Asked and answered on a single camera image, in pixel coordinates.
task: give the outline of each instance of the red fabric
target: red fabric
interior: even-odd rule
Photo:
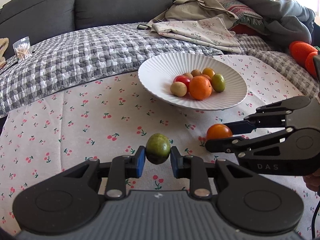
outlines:
[[[238,24],[234,26],[230,31],[233,31],[236,34],[248,34],[249,36],[260,36],[260,34],[257,31],[243,24]]]

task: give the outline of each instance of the carrot plush toy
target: carrot plush toy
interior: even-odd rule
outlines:
[[[314,79],[317,79],[313,57],[318,55],[319,48],[315,48],[303,41],[293,41],[289,46],[289,50],[295,61],[304,67]]]

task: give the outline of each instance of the green fruit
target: green fruit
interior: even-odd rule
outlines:
[[[226,88],[226,83],[224,81],[224,78],[221,74],[215,74],[212,77],[211,85],[214,91],[221,93]]]
[[[164,163],[170,155],[170,142],[166,136],[155,133],[146,144],[146,158],[153,164]]]

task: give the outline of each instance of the white plate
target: white plate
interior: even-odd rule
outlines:
[[[194,69],[202,71],[212,68],[223,75],[226,88],[222,93],[213,92],[205,100],[195,100],[189,94],[176,97],[170,92],[173,79]],[[196,110],[212,111],[231,108],[241,103],[247,96],[248,89],[242,76],[228,65],[213,58],[187,54],[160,54],[146,60],[138,70],[142,85],[154,96],[176,106]]]

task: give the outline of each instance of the gray sofa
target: gray sofa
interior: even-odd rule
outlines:
[[[12,44],[29,36],[31,45],[89,27],[149,21],[175,0],[11,0],[0,9],[0,37]]]

